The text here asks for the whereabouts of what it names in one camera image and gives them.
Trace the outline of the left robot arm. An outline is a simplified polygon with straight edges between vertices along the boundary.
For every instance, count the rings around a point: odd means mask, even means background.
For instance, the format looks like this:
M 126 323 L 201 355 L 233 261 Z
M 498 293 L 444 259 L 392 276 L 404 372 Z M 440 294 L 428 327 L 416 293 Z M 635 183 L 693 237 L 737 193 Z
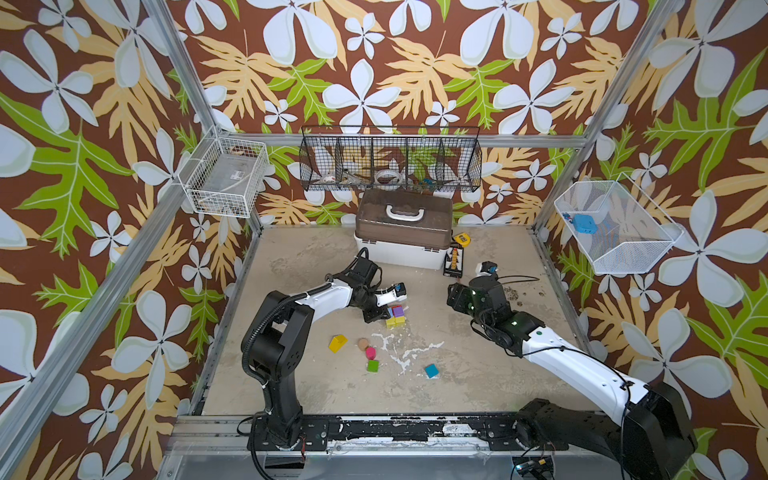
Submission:
M 280 447 L 300 437 L 303 408 L 296 393 L 294 372 L 306 350 L 314 321 L 354 307 L 372 323 L 389 317 L 388 308 L 407 299 L 404 283 L 381 287 L 382 268 L 362 248 L 343 270 L 294 294 L 267 294 L 241 342 L 241 366 L 258 381 L 264 397 L 262 421 L 267 440 Z

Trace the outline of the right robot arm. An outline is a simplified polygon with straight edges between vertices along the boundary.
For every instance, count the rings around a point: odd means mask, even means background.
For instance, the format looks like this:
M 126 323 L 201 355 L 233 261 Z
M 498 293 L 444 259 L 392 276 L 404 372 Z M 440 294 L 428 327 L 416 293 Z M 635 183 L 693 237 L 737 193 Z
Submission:
M 511 307 L 496 266 L 447 288 L 446 303 L 469 316 L 472 330 L 510 357 L 538 365 L 585 396 L 597 412 L 535 399 L 513 423 L 525 449 L 577 446 L 616 461 L 632 479 L 672 479 L 698 443 L 681 394 L 619 372 L 571 345 L 539 318 Z

